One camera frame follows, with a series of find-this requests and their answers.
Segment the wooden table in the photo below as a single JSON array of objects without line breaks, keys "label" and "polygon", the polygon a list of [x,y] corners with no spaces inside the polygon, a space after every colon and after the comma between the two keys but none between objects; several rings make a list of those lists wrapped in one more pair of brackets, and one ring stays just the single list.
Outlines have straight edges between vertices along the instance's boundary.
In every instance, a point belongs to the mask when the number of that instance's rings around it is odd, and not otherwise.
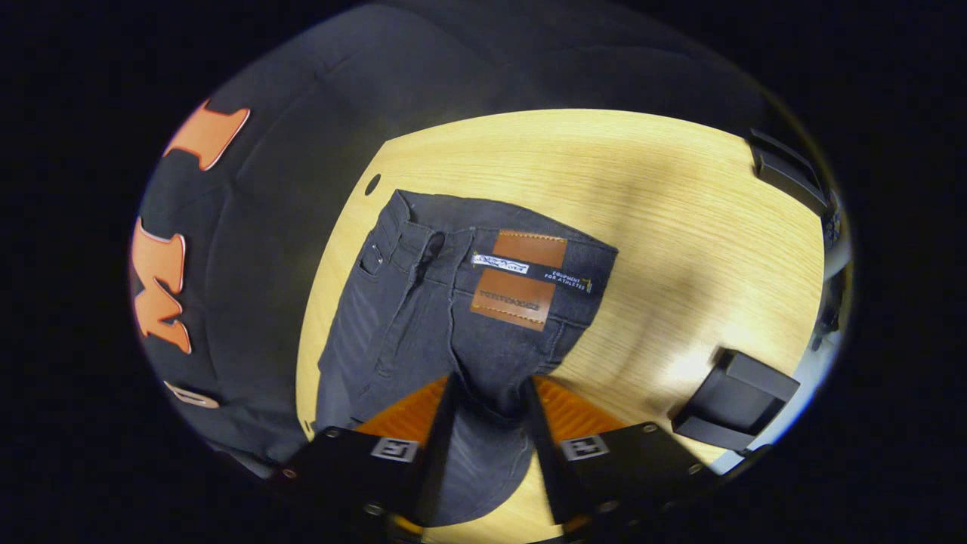
[{"label": "wooden table", "polygon": [[[553,376],[630,424],[651,419],[670,432],[668,412],[709,374],[719,346],[787,375],[806,349],[823,281],[819,218],[755,177],[744,140],[626,111],[491,115],[387,141],[363,172],[306,308],[297,374],[304,423],[315,419],[316,364],[339,295],[394,189],[518,204],[616,246],[598,315]],[[706,463],[723,451],[676,438]],[[511,544],[560,533],[535,458],[494,512],[429,529],[425,540]]]}]

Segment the black bracket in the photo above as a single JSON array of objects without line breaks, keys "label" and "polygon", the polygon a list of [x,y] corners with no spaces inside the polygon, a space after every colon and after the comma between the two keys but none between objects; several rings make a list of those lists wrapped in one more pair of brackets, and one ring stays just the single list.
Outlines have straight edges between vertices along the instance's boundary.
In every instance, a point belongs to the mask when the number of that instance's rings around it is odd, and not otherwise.
[{"label": "black bracket", "polygon": [[829,202],[809,161],[771,136],[755,129],[751,134],[748,143],[755,160],[756,177],[823,217]]},{"label": "black bracket", "polygon": [[551,514],[567,542],[614,541],[718,480],[652,422],[555,444],[533,381],[523,393]]}]

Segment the jeans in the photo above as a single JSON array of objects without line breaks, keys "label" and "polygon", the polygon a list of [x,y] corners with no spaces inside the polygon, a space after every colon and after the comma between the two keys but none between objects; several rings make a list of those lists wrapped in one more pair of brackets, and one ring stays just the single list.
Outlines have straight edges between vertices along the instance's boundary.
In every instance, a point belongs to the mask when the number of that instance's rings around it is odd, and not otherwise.
[{"label": "jeans", "polygon": [[[502,230],[565,240],[560,275],[588,281],[555,285],[537,327],[471,308],[491,269],[477,256],[493,253]],[[339,298],[319,359],[315,428],[355,428],[456,372],[468,401],[457,407],[434,525],[485,515],[513,493],[530,463],[520,384],[553,371],[591,324],[617,253],[519,206],[394,192]]]}]

